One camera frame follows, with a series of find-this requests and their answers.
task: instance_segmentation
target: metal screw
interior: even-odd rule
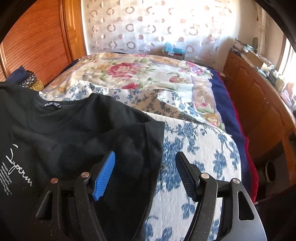
[[[83,172],[83,173],[81,173],[81,177],[83,177],[83,178],[89,177],[89,172]]]
[[[234,184],[240,184],[240,180],[238,180],[237,178],[232,179],[232,182]]]
[[[51,182],[52,184],[55,184],[55,183],[57,183],[58,181],[59,181],[59,179],[57,179],[56,177],[54,177],[53,179],[50,180],[50,182]]]
[[[210,175],[207,174],[207,173],[202,173],[201,177],[204,178],[204,179],[208,179],[208,178],[210,178]]]

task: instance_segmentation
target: cabinet door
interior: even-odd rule
[[[248,135],[264,114],[267,105],[266,93],[260,83],[256,82],[256,79],[247,92],[246,101],[242,99],[241,102],[244,103],[244,109],[240,114],[240,121],[244,134]]]
[[[284,121],[281,113],[275,106],[268,103],[265,113],[248,135],[251,157],[259,158],[274,147],[281,140],[283,131]]]
[[[229,52],[223,69],[227,82],[232,81],[235,78],[237,71],[239,70],[238,60],[239,57],[237,55]]]
[[[248,66],[239,68],[235,79],[229,83],[227,89],[238,111],[244,134],[247,135],[259,116],[263,115],[266,93],[263,87],[255,81],[254,73]]]

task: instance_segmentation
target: black t-shirt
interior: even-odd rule
[[[50,102],[8,83],[0,84],[0,118],[0,214],[17,240],[53,177],[75,178],[110,150],[115,167],[96,202],[98,220],[109,241],[145,238],[164,123],[109,96]]]

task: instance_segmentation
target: shirt label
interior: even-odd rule
[[[56,102],[48,102],[44,105],[44,107],[49,106],[49,105],[53,105],[55,106],[57,109],[61,108],[62,105],[60,103],[56,103]]]

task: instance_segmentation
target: wooden cabinet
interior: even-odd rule
[[[225,86],[250,140],[249,153],[256,163],[282,144],[290,184],[296,184],[296,160],[289,140],[296,133],[295,118],[273,86],[242,58],[229,52],[224,66]]]
[[[237,57],[235,54],[228,55],[225,66],[224,66],[224,74],[227,80],[233,80],[239,70],[239,63],[237,62]]]

